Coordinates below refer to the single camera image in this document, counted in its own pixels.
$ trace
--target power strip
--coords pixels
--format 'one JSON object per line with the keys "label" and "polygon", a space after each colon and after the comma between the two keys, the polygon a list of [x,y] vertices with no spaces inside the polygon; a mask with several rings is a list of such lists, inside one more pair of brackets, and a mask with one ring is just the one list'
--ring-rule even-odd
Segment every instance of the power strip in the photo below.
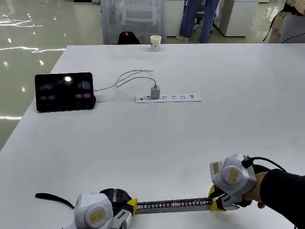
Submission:
{"label": "power strip", "polygon": [[198,93],[192,94],[161,94],[160,99],[150,99],[150,94],[136,95],[136,103],[169,103],[169,102],[201,102],[201,96]]}

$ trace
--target measuring tape blade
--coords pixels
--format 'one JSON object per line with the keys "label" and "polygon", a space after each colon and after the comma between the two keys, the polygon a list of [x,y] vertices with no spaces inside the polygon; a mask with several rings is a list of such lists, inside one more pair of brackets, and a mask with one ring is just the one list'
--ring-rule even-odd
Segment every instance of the measuring tape blade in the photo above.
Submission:
{"label": "measuring tape blade", "polygon": [[136,215],[182,211],[206,211],[210,209],[212,198],[192,198],[138,202]]}

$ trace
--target paper cup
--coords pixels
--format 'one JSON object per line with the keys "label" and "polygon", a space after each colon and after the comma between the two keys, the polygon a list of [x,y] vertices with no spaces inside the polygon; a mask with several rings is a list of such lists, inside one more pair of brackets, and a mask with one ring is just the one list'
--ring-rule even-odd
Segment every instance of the paper cup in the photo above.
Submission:
{"label": "paper cup", "polygon": [[158,52],[161,49],[161,39],[162,37],[159,35],[151,36],[151,50],[153,52]]}

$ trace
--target person's hand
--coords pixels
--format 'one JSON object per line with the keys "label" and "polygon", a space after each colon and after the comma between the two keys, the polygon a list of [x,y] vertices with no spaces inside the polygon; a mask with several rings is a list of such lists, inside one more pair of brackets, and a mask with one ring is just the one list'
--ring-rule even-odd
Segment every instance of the person's hand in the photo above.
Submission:
{"label": "person's hand", "polygon": [[260,194],[260,190],[261,190],[261,183],[263,178],[265,177],[267,172],[261,172],[261,173],[257,173],[256,176],[256,185],[255,187],[250,191],[247,192],[246,194],[244,194],[244,199],[245,200],[255,200],[257,201],[257,206],[258,208],[264,208],[265,204],[262,203],[262,199],[261,199],[261,194]]}

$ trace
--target blue jeans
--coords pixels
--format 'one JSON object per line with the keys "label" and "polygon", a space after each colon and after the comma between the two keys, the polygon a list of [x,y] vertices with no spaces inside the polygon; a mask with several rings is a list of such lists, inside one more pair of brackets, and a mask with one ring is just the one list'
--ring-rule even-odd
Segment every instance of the blue jeans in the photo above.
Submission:
{"label": "blue jeans", "polygon": [[[190,38],[193,33],[196,13],[202,0],[186,0],[180,26],[180,36]],[[200,43],[208,43],[219,0],[205,0],[203,26],[199,36]]]}

